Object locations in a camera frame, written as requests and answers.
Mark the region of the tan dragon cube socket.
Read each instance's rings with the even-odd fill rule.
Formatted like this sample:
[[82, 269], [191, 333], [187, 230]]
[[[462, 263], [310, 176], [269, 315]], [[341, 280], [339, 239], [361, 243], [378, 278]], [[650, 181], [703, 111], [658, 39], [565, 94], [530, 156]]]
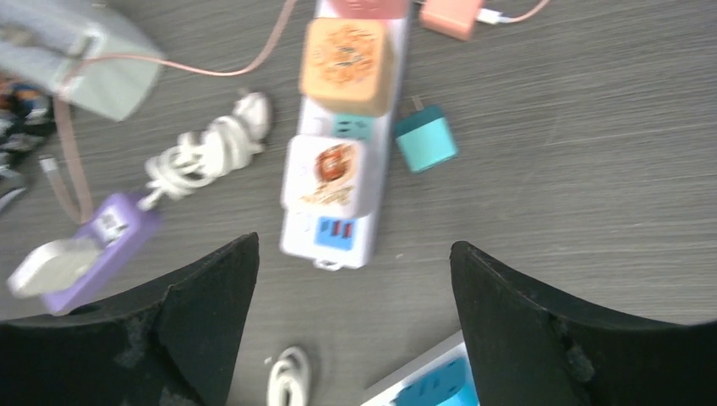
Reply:
[[394, 70], [390, 31], [380, 21], [316, 18], [308, 24], [298, 85], [324, 109], [386, 114]]

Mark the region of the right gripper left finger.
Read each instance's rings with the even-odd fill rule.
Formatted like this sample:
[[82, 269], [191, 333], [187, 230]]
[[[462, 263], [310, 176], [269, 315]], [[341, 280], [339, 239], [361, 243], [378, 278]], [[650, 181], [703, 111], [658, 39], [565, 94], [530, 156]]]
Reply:
[[2, 404], [225, 404], [259, 264], [249, 233], [67, 315], [3, 321]]

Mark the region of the pink cube socket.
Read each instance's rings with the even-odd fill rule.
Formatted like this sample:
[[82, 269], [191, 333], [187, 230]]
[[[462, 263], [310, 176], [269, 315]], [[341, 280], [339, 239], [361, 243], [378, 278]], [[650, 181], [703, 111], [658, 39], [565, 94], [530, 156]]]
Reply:
[[334, 12], [347, 19], [402, 19], [409, 11], [409, 0], [329, 0]]

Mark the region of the white cube socket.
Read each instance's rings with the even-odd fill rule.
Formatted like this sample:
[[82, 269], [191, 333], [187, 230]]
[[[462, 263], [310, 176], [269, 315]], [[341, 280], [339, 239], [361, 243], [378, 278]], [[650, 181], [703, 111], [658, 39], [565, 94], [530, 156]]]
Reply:
[[298, 134], [287, 148], [281, 202], [286, 211], [363, 217], [375, 209], [364, 142]]

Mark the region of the purple power strip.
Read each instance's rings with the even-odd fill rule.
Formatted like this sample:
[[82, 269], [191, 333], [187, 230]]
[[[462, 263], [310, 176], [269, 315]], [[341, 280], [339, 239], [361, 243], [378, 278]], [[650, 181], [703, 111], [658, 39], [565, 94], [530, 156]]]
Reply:
[[75, 238], [93, 239], [101, 253], [72, 286], [41, 296], [48, 311], [63, 313], [89, 304], [156, 233], [161, 226], [161, 214], [157, 210], [141, 210], [138, 207], [141, 199], [139, 193], [112, 194], [91, 220], [79, 228]]

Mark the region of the white adapter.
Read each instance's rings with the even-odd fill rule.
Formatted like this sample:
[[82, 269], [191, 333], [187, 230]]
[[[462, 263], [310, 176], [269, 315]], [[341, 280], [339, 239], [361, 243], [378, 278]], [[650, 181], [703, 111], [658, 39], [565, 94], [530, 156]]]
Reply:
[[92, 238], [58, 239], [32, 250], [7, 285], [16, 298], [70, 288], [97, 261], [103, 248]]

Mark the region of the blue charger adapter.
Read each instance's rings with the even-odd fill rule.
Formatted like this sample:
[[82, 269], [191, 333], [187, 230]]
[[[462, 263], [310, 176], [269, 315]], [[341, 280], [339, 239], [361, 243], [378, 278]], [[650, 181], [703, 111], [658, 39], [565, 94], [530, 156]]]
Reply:
[[456, 358], [403, 388], [392, 401], [396, 406], [477, 406], [479, 400], [469, 363]]

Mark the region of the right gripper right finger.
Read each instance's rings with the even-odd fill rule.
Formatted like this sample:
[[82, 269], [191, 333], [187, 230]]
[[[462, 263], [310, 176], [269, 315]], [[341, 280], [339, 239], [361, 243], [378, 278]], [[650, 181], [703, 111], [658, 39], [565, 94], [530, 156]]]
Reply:
[[580, 299], [453, 244], [452, 289], [483, 405], [713, 405], [716, 325]]

